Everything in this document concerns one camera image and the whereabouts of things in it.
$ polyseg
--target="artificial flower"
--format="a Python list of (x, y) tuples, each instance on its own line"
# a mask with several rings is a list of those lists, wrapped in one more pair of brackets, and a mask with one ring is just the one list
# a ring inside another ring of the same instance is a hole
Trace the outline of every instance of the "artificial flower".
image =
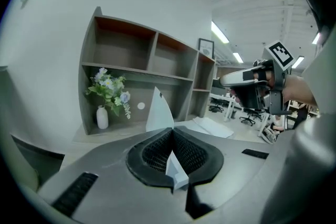
[(115, 103), (115, 105), (117, 105), (117, 106), (121, 105), (121, 99), (120, 99), (119, 97), (115, 97), (115, 99), (114, 99), (114, 103)]
[(122, 83), (120, 80), (116, 80), (115, 87), (117, 89), (123, 89), (125, 86), (124, 86), (124, 83)]
[(104, 76), (103, 73), (98, 72), (98, 73), (95, 75), (95, 82), (98, 82), (103, 76)]
[(104, 85), (109, 89), (113, 89), (112, 80), (110, 80), (110, 79), (107, 79), (107, 80), (103, 81), (103, 84), (101, 84), (101, 85)]
[(101, 67), (101, 68), (99, 68), (99, 73), (100, 74), (105, 74), (107, 72), (107, 69), (106, 68), (104, 68), (104, 67)]
[(127, 103), (129, 100), (131, 99), (131, 94), (127, 91), (127, 92), (123, 92), (120, 95), (120, 100), (122, 103)]

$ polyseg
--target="black mesh vent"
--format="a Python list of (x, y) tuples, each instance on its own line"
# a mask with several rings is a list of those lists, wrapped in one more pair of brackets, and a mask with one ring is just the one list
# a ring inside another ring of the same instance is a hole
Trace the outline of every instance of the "black mesh vent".
[(171, 152), (172, 136), (169, 132), (145, 147), (142, 153), (142, 158), (155, 170), (165, 173), (167, 160)]
[(165, 175), (172, 151), (192, 185), (211, 182), (224, 162), (222, 153), (216, 147), (179, 129), (166, 129), (131, 148), (126, 164), (142, 183), (173, 188), (173, 179)]
[(81, 174), (53, 203), (53, 207), (64, 215), (71, 217), (97, 178), (98, 176), (95, 174)]
[(203, 166), (208, 154), (201, 147), (174, 133), (174, 154), (187, 175)]
[(205, 150), (173, 131), (147, 145), (142, 158), (155, 170), (165, 173), (167, 160), (172, 151), (187, 174), (200, 168), (207, 159)]

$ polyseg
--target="white wall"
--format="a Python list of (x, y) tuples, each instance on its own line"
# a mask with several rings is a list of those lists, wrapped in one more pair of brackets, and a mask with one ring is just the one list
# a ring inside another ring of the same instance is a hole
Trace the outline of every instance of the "white wall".
[[(23, 9), (13, 0), (0, 37), (0, 66), (8, 65), (10, 92), (15, 92), (2, 99), (6, 131), (65, 152), (81, 124), (79, 57), (97, 6), (104, 15), (153, 27), (194, 48), (198, 38), (211, 38), (210, 0), (28, 0)], [(12, 106), (13, 99), (19, 105)]]

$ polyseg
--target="human hand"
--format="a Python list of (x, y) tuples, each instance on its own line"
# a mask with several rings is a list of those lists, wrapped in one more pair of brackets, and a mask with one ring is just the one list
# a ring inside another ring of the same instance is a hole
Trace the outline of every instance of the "human hand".
[[(254, 78), (258, 79), (258, 74), (254, 73)], [(271, 71), (266, 71), (267, 85), (272, 89), (274, 87), (274, 74)], [(287, 75), (286, 82), (282, 90), (283, 102), (286, 103), (289, 100), (317, 106), (316, 100), (310, 91), (308, 85), (302, 77)]]

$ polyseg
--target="desk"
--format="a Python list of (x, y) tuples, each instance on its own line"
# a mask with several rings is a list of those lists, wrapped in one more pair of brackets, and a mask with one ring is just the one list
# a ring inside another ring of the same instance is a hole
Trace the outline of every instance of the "desk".
[(224, 117), (224, 122), (227, 122), (229, 117), (232, 115), (233, 112), (233, 107), (235, 106), (235, 104), (238, 104), (236, 102), (235, 99), (233, 99), (232, 97), (225, 97), (225, 96), (221, 96), (221, 95), (216, 95), (213, 93), (210, 93), (210, 97), (214, 98), (214, 99), (218, 99), (218, 100), (225, 100), (229, 102), (229, 106), (227, 108), (227, 111), (225, 113), (225, 117)]
[(263, 129), (265, 128), (265, 126), (267, 124), (268, 118), (269, 118), (269, 114), (264, 112), (263, 117), (262, 117), (262, 121), (261, 121), (260, 131), (258, 133), (258, 137), (261, 137)]
[(87, 135), (83, 125), (79, 127), (67, 148), (60, 170), (74, 163), (97, 146), (105, 143), (125, 139), (146, 132), (146, 122), (129, 124), (117, 130), (108, 130), (99, 135)]

